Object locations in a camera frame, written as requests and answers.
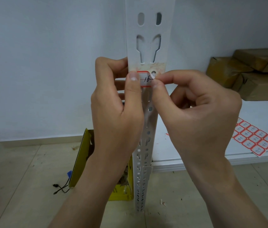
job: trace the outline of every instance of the shelf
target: shelf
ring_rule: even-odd
[[[243,101],[239,117],[268,133],[268,101]],[[154,172],[185,169],[178,152],[166,133],[165,125],[158,117],[152,157]],[[225,154],[233,165],[268,161],[268,150],[261,157],[257,157],[233,139],[230,141]]]

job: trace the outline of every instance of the right hand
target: right hand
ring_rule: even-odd
[[[177,84],[169,96],[165,84]],[[218,169],[242,100],[197,70],[172,70],[152,81],[152,101],[186,168]]]

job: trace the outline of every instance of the white metal shelf post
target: white metal shelf post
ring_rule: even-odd
[[[125,0],[125,27],[129,71],[140,74],[145,124],[133,153],[135,209],[144,210],[158,113],[150,83],[166,69],[175,0]]]

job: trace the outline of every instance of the oval hole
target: oval hole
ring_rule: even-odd
[[[156,25],[160,25],[160,23],[161,23],[161,17],[162,17],[161,13],[157,13],[157,17],[156,17]]]
[[[138,14],[138,25],[142,26],[144,23],[145,23],[145,14],[139,13]]]

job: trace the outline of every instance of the yellow container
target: yellow container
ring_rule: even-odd
[[[69,180],[69,187],[75,187],[79,178],[81,177],[85,168],[88,157],[94,152],[94,130],[85,129],[82,137],[82,141],[79,147],[77,158],[74,164],[72,175]],[[112,194],[110,195],[109,201],[129,201],[132,200],[133,195],[133,162],[132,156],[128,162],[128,184],[121,185],[117,184],[114,187]]]

